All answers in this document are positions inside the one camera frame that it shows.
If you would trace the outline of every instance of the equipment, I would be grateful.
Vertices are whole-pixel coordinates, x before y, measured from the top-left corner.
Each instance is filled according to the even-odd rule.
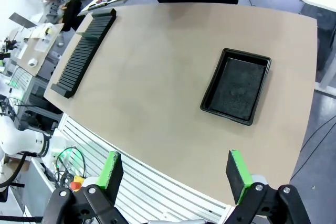
[[[57,84],[52,84],[51,89],[65,98],[72,97],[84,77],[91,60],[95,56],[101,42],[115,21],[116,10],[95,12],[92,14],[92,22],[82,33],[64,71]]]
[[[237,179],[231,187],[235,199],[240,200],[240,204],[236,206],[225,224],[248,224],[252,222],[255,215],[267,216],[273,224],[311,223],[294,186],[283,185],[278,190],[274,190],[260,182],[246,185],[245,183],[250,183],[251,180],[239,156],[238,151],[230,151],[226,170],[229,181],[233,182],[232,179]],[[118,174],[112,174],[108,178],[120,183],[121,178],[116,175]],[[74,193],[68,188],[58,188],[52,193],[42,224],[83,223],[84,220],[94,217],[101,224],[128,224],[114,207],[118,188],[119,185],[116,183],[108,183],[106,190],[98,185],[89,185]],[[107,194],[108,191],[113,191],[114,194]],[[211,224],[207,221],[195,220],[195,222]]]
[[[37,153],[45,166],[53,167],[60,151],[66,148],[66,141],[60,136],[50,136],[33,130],[19,131],[8,116],[0,116],[0,147],[8,155],[19,152]]]

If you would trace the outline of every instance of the screw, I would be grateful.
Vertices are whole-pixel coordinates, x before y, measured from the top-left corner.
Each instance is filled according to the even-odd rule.
[[[263,189],[262,185],[257,185],[257,186],[256,186],[256,190],[257,190],[257,191],[261,191],[262,189]]]
[[[94,194],[95,192],[96,192],[96,189],[94,189],[93,187],[91,187],[91,188],[89,189],[89,193]]]
[[[283,190],[284,190],[283,192],[284,192],[285,194],[288,194],[288,193],[290,192],[290,188],[288,188],[288,187],[285,187]]]

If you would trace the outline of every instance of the black slotted rack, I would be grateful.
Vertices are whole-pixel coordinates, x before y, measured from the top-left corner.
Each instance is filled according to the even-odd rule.
[[[79,40],[57,84],[51,85],[52,90],[65,98],[70,98],[76,93],[91,60],[115,21],[116,10],[92,13],[92,18],[85,31],[87,36],[84,35]]]

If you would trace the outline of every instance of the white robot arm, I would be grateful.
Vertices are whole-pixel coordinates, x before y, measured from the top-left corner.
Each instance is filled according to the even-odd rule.
[[[51,137],[33,130],[19,131],[8,116],[0,116],[0,147],[8,155],[37,153],[46,167],[52,169],[57,155],[66,148],[66,141],[63,137]]]
[[[40,153],[43,149],[42,133],[32,130],[19,131],[8,116],[0,116],[0,131],[1,149],[9,155],[18,152]]]

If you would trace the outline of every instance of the beige table surface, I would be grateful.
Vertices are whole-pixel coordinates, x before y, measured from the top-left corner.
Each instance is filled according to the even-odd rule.
[[[22,67],[24,70],[26,70],[28,73],[30,73],[32,76],[37,76],[37,73],[41,69],[49,50],[51,49],[52,45],[56,41],[57,35],[61,32],[63,25],[64,24],[55,25],[56,29],[54,30],[53,37],[45,52],[35,50],[35,46],[37,45],[39,39],[29,38],[28,43],[27,43],[28,47],[26,48],[24,54],[22,55],[22,58],[17,59],[17,64],[20,67]],[[31,67],[28,65],[28,62],[33,58],[38,61],[35,67]]]
[[[117,19],[77,93],[45,97],[78,123],[158,171],[226,204],[228,150],[273,188],[289,182],[314,91],[314,19],[256,7],[159,4],[118,7]],[[92,17],[81,24],[84,31]],[[223,48],[268,56],[270,72],[252,126],[200,110]]]

